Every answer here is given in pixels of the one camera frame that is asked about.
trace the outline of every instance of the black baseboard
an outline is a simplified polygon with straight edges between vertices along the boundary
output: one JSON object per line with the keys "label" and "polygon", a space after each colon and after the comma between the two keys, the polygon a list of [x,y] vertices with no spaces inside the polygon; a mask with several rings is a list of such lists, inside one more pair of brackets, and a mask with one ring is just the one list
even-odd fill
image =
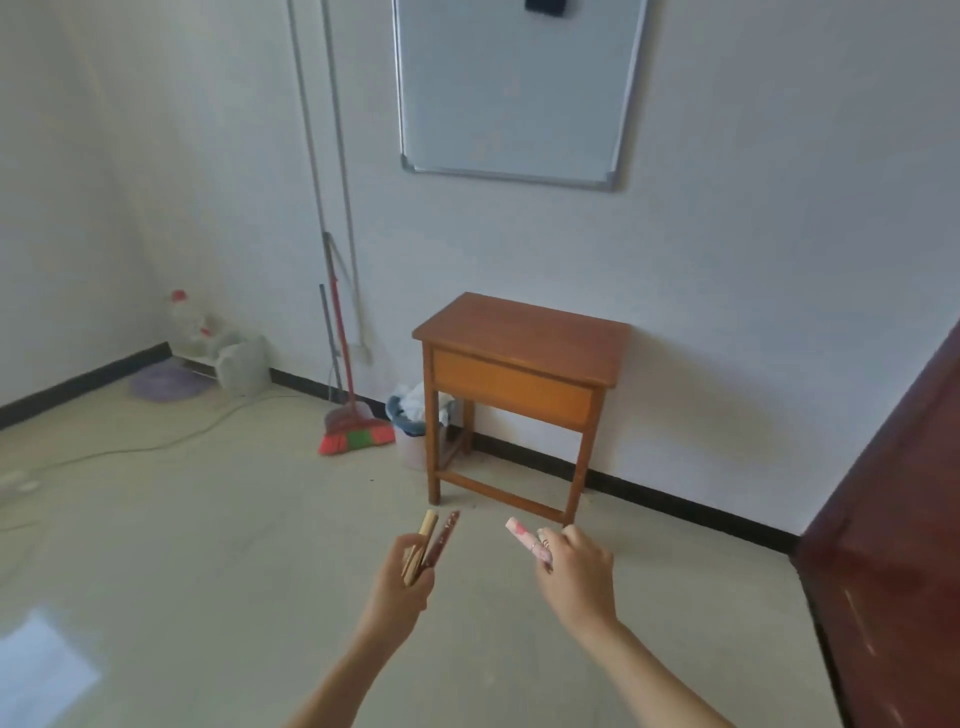
{"label": "black baseboard", "polygon": [[[307,379],[302,376],[296,376],[281,372],[276,369],[270,371],[274,383],[284,387],[303,392],[307,395],[319,397],[322,400],[329,400],[329,390],[325,384]],[[370,405],[373,415],[381,420],[387,419],[386,407],[383,402],[371,400],[366,397],[358,397]],[[450,436],[454,436],[459,430],[456,426],[451,426]],[[501,460],[507,460],[511,463],[522,465],[540,473],[555,475],[564,480],[573,479],[574,465],[571,462],[563,460],[553,455],[547,455],[543,452],[537,452],[529,448],[514,445],[504,440],[499,440],[490,435],[483,435],[479,432],[473,436],[473,449],[477,452],[485,452]],[[606,493],[609,496],[622,498],[631,503],[642,505],[654,511],[660,511],[669,516],[673,516],[683,521],[696,523],[697,525],[712,528],[714,531],[735,536],[738,539],[749,541],[751,544],[765,546],[779,553],[792,553],[797,546],[800,538],[787,531],[781,531],[773,526],[764,525],[741,516],[735,516],[732,513],[721,511],[717,508],[710,508],[701,503],[687,500],[679,496],[671,496],[663,491],[647,488],[643,485],[631,483],[613,475],[599,473],[591,470],[587,474],[587,487]]]}
{"label": "black baseboard", "polygon": [[63,404],[76,399],[80,395],[85,395],[87,392],[100,389],[100,387],[111,384],[117,379],[139,372],[144,367],[168,359],[170,356],[172,356],[170,345],[163,342],[155,347],[144,349],[142,352],[110,362],[100,369],[74,376],[72,379],[67,379],[61,384],[50,387],[50,389],[44,389],[42,392],[24,397],[22,400],[5,404],[0,407],[0,429],[29,420],[41,412],[53,409],[58,404]]}
{"label": "black baseboard", "polygon": [[[343,390],[337,389],[336,387],[327,387],[325,384],[321,384],[319,381],[314,381],[313,379],[308,379],[305,376],[292,375],[288,372],[282,372],[279,369],[271,369],[270,380],[274,384],[279,384],[281,387],[292,389],[295,392],[302,392],[311,397],[319,397],[321,400],[336,401],[341,404],[347,402],[347,393]],[[334,399],[330,398],[331,392],[334,395]],[[377,420],[389,419],[387,417],[387,405],[382,401],[372,400],[369,397],[361,397],[360,395],[356,397],[358,400],[366,402],[370,406],[371,412]]]}

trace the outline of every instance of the whiteboard aluminum frame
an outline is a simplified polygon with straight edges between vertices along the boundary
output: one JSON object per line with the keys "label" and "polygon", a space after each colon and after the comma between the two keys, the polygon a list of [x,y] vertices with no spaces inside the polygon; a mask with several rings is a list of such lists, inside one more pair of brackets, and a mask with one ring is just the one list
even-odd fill
{"label": "whiteboard aluminum frame", "polygon": [[518,175],[510,172],[483,172],[466,168],[431,167],[417,165],[407,157],[406,137],[403,129],[403,63],[400,55],[400,4],[401,0],[392,0],[394,9],[394,63],[396,67],[396,111],[400,132],[400,166],[407,172],[420,172],[437,175],[454,175],[457,177],[479,177],[487,180],[509,180],[513,182],[534,182],[540,184],[559,184],[566,187],[580,187],[585,189],[599,189],[610,191],[616,187],[619,171],[620,150],[623,147],[623,134],[627,124],[627,114],[630,111],[630,99],[633,95],[636,81],[636,65],[640,56],[640,42],[643,39],[643,25],[647,16],[649,0],[640,0],[640,14],[636,22],[634,46],[630,52],[630,68],[627,71],[626,88],[623,91],[623,102],[620,109],[620,129],[613,144],[613,155],[610,171],[605,180],[573,180],[564,177],[540,177],[537,175]]}

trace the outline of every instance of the broom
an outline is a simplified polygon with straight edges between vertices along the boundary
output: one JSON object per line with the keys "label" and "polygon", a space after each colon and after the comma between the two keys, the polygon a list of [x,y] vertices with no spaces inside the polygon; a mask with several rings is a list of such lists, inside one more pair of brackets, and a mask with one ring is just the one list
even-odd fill
{"label": "broom", "polygon": [[344,369],[347,370],[348,403],[329,412],[324,418],[326,434],[320,442],[321,455],[338,455],[341,452],[369,448],[375,445],[388,445],[395,439],[394,426],[373,416],[366,402],[358,402],[353,392],[353,371],[350,369],[350,354],[347,335],[344,332],[344,315],[340,310],[340,293],[337,290],[337,274],[333,270],[333,253],[330,251],[329,233],[324,233],[324,255],[326,270],[330,276],[330,298],[333,300],[333,314],[337,320],[337,335],[340,338],[340,351],[344,355]]}

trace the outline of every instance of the forearm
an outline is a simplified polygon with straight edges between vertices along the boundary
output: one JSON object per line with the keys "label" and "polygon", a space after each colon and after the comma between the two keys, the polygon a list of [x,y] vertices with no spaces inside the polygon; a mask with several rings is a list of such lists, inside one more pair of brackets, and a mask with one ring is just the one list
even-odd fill
{"label": "forearm", "polygon": [[349,728],[390,654],[374,641],[355,641],[287,728]]}
{"label": "forearm", "polygon": [[645,728],[732,728],[619,622],[583,640]]}

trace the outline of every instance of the chopsticks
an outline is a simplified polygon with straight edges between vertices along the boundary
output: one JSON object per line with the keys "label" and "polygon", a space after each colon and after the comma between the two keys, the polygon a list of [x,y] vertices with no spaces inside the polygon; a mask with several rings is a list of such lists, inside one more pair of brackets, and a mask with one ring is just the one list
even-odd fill
{"label": "chopsticks", "polygon": [[426,536],[423,546],[417,546],[410,551],[407,557],[407,563],[403,565],[403,583],[410,586],[420,575],[420,563],[423,560],[423,554],[426,552],[426,545],[430,543],[430,537],[433,535],[434,526],[437,525],[437,512],[432,508],[426,512],[423,517],[423,523],[420,524],[420,535]]}
{"label": "chopsticks", "polygon": [[430,537],[433,535],[433,530],[437,525],[438,519],[437,512],[432,509],[428,510],[426,515],[423,516],[423,523],[420,524],[420,534],[421,536],[426,536],[426,540],[423,542],[423,546],[417,546],[410,551],[410,555],[403,565],[403,583],[408,587],[417,582],[417,578],[424,569],[433,569],[437,566],[437,562],[440,561],[440,555],[444,552],[446,542],[449,541],[450,534],[453,532],[453,527],[460,519],[460,511],[450,513],[444,523],[443,529],[441,529],[440,535],[437,536],[437,540],[433,542],[430,550],[427,551],[426,546],[430,543]]}

